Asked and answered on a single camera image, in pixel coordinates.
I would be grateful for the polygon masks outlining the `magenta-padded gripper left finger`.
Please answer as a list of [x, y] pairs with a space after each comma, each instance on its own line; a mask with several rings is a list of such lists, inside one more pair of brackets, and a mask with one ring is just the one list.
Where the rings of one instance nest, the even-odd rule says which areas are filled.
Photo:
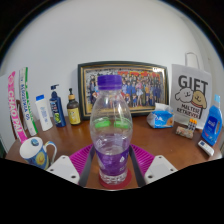
[[86, 186], [95, 149], [92, 144], [70, 156], [60, 156], [47, 171], [82, 187]]

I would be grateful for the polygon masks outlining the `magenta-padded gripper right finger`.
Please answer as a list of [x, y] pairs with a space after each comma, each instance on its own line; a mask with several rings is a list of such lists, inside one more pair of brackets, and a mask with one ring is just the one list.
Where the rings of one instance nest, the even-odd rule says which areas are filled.
[[129, 153], [139, 187], [153, 183], [177, 171], [164, 156], [154, 156], [134, 144], [130, 145]]

